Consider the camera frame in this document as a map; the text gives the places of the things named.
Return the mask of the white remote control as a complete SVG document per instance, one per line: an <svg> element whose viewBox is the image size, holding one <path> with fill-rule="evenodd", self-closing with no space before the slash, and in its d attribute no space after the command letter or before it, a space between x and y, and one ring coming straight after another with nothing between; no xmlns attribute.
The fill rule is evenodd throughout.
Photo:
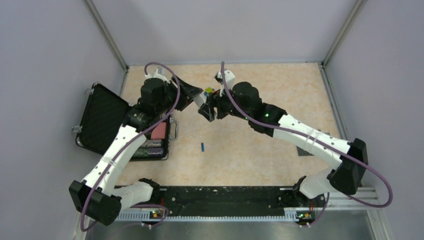
<svg viewBox="0 0 424 240"><path fill-rule="evenodd" d="M208 94L205 91L202 91L199 95L193 98L194 103L198 108L201 108L203 104L207 101Z"/></svg>

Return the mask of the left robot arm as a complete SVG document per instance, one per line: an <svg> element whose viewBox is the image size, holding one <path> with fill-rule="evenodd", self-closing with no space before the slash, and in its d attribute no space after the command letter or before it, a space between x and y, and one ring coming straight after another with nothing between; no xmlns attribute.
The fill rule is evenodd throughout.
<svg viewBox="0 0 424 240"><path fill-rule="evenodd" d="M147 140L146 134L165 121L173 110L182 111L192 102L204 102L203 89L178 77L149 77L140 89L140 98L126 114L111 145L82 181L73 181L69 192L81 218L112 224L122 210L138 203L154 207L160 202L157 185L141 179L131 185L115 185L134 153Z"/></svg>

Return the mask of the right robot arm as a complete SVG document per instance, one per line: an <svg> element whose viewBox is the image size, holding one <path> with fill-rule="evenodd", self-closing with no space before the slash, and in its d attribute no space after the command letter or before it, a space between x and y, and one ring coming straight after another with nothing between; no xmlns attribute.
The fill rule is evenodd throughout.
<svg viewBox="0 0 424 240"><path fill-rule="evenodd" d="M327 169L303 176L293 186L297 205L307 206L313 198L327 192L356 194L366 169L350 158L368 163L364 141L339 139L300 122L284 109L263 102L258 89L246 81L237 83L230 94L224 89L208 95L201 93L194 101L198 113L210 122L228 115L240 119L249 115L253 120L248 124L254 131L292 143L327 163Z"/></svg>

